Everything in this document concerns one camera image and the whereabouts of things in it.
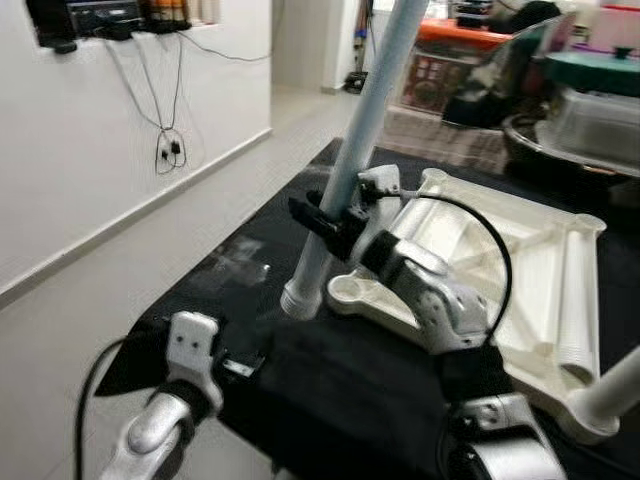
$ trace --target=orange object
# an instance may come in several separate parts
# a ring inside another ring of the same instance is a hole
[[[452,41],[464,43],[482,51],[493,50],[511,38],[512,35],[493,33],[487,29],[460,28],[453,18],[423,20],[418,33],[420,43]]]

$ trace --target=table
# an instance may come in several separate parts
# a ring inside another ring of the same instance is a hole
[[[304,480],[435,479],[435,443],[444,407],[431,358],[365,319],[340,317],[323,306],[316,319],[295,322],[279,307],[282,287],[291,277],[307,236],[304,228],[290,220],[286,200],[321,189],[336,150],[334,142],[225,242],[240,236],[262,242],[252,260],[270,265],[266,281],[253,286],[233,278],[221,282],[219,265],[208,257],[152,305],[136,328],[180,310],[224,315],[226,326],[219,348],[228,349],[233,359],[245,363],[268,353],[253,381],[219,378],[225,394],[220,418],[276,464]],[[424,168],[436,166],[465,180],[605,219],[609,228],[598,241],[603,370],[638,343],[638,210],[594,204],[588,196],[531,188],[518,179],[382,149],[375,152],[372,166],[390,162],[400,167],[407,188],[417,185]],[[344,271],[334,266],[333,273]],[[120,372],[126,372],[127,381],[134,383],[148,383],[154,375],[161,375],[157,371],[161,348],[155,353],[150,347],[129,354],[137,355],[136,361],[131,357],[123,360],[121,353],[105,379],[112,383],[113,391],[118,388],[114,386],[118,375],[113,375],[118,368],[124,368]],[[597,451],[640,471],[639,444],[637,429],[623,431]],[[562,443],[554,441],[554,445],[570,479],[625,478]]]

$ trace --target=tiled floor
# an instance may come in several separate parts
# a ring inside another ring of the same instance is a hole
[[[71,478],[75,400],[99,348],[340,135],[356,100],[276,90],[271,138],[0,311],[2,480]],[[88,480],[147,394],[92,401]],[[264,455],[210,421],[178,478],[270,477]]]

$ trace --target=green lid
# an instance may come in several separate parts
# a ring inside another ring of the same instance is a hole
[[[640,60],[614,54],[560,52],[547,55],[547,76],[580,91],[640,97]]]

